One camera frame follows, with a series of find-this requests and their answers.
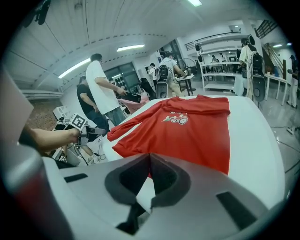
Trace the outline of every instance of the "pink cloth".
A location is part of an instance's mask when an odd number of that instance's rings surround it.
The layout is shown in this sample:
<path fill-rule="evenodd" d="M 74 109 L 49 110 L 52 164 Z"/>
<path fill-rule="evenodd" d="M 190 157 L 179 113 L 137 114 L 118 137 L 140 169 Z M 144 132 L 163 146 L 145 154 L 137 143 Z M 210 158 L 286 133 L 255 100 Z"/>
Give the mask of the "pink cloth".
<path fill-rule="evenodd" d="M 147 102 L 149 102 L 149 98 L 146 95 L 142 95 L 140 103 L 136 103 L 136 102 L 132 102 L 132 101 L 124 100 L 124 99 L 119 99 L 119 102 L 124 104 L 130 111 L 130 113 L 133 114 L 134 112 L 136 112 L 136 110 L 140 109 Z"/>

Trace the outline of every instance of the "human hand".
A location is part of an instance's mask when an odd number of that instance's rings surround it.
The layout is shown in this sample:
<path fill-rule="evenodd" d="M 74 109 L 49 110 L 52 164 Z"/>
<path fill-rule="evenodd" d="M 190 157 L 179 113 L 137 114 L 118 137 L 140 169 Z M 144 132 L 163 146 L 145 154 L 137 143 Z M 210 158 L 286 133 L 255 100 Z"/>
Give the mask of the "human hand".
<path fill-rule="evenodd" d="M 95 106 L 93 106 L 93 108 L 95 109 L 95 112 L 99 112 L 99 109 L 98 109 L 98 107 L 95 105 Z"/>
<path fill-rule="evenodd" d="M 67 131 L 69 131 L 70 143 L 77 143 L 80 131 L 77 128 L 72 128 Z"/>
<path fill-rule="evenodd" d="M 117 93 L 120 94 L 120 95 L 123 95 L 123 96 L 126 95 L 125 90 L 122 89 L 122 88 L 118 88 Z"/>

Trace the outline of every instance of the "fluorescent ceiling light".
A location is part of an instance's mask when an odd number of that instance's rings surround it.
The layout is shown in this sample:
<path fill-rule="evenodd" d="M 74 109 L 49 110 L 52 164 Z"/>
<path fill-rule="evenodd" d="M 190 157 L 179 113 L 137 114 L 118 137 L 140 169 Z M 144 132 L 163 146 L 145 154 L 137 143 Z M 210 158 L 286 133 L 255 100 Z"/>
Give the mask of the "fluorescent ceiling light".
<path fill-rule="evenodd" d="M 76 64 L 75 66 L 71 67 L 70 69 L 68 69 L 67 71 L 65 71 L 62 75 L 59 75 L 58 78 L 63 78 L 65 75 L 67 75 L 68 73 L 72 72 L 73 70 L 75 70 L 76 68 L 80 67 L 81 65 L 90 62 L 90 58 Z"/>
<path fill-rule="evenodd" d="M 140 48 L 140 47 L 144 47 L 144 46 L 145 46 L 145 44 L 121 47 L 121 48 L 118 48 L 117 52 L 128 50 L 128 49 Z"/>
<path fill-rule="evenodd" d="M 199 0 L 188 0 L 191 4 L 193 4 L 195 7 L 202 5 L 202 3 Z"/>
<path fill-rule="evenodd" d="M 113 76 L 112 78 L 115 78 L 115 77 L 120 77 L 121 76 L 121 74 L 118 74 L 118 75 L 116 75 L 116 76 Z"/>

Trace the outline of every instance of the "white ceiling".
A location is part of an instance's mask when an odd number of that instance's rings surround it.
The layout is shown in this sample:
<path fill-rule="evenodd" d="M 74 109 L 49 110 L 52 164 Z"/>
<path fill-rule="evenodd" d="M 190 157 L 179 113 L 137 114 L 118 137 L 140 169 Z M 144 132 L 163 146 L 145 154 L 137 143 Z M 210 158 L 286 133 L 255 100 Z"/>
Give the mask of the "white ceiling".
<path fill-rule="evenodd" d="M 43 25 L 20 28 L 4 58 L 21 89 L 57 90 L 77 84 L 87 64 L 58 76 L 94 53 L 103 69 L 147 56 L 176 37 L 203 26 L 242 18 L 263 19 L 251 0 L 52 0 Z M 145 44 L 117 52 L 118 47 Z"/>

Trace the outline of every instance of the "white t-shirt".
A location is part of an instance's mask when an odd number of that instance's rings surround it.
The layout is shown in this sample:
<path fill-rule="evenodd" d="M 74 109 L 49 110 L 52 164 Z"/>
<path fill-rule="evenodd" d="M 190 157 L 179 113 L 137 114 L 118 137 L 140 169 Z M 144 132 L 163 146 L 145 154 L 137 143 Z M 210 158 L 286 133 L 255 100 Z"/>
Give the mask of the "white t-shirt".
<path fill-rule="evenodd" d="M 177 62 L 175 62 L 174 59 L 170 59 L 170 58 L 164 58 L 164 60 L 162 60 L 159 64 L 159 66 L 162 65 L 166 65 L 168 68 L 170 68 L 171 72 L 172 72 L 172 76 L 168 76 L 168 80 L 174 79 L 174 66 L 177 65 Z"/>
<path fill-rule="evenodd" d="M 251 56 L 252 51 L 248 46 L 244 46 L 240 52 L 240 60 L 247 64 L 247 77 L 251 76 L 252 69 L 251 69 Z"/>
<path fill-rule="evenodd" d="M 102 70 L 100 62 L 91 62 L 88 65 L 88 68 L 86 69 L 85 77 L 90 87 L 90 91 L 93 95 L 95 103 L 101 114 L 105 114 L 120 106 L 113 90 L 101 87 L 95 82 L 95 79 L 97 77 L 104 77 L 107 80 L 107 77 Z"/>
<path fill-rule="evenodd" d="M 148 73 L 150 75 L 150 77 L 152 77 L 152 80 L 156 80 L 156 76 L 155 76 L 156 69 L 157 69 L 156 67 L 152 67 Z"/>

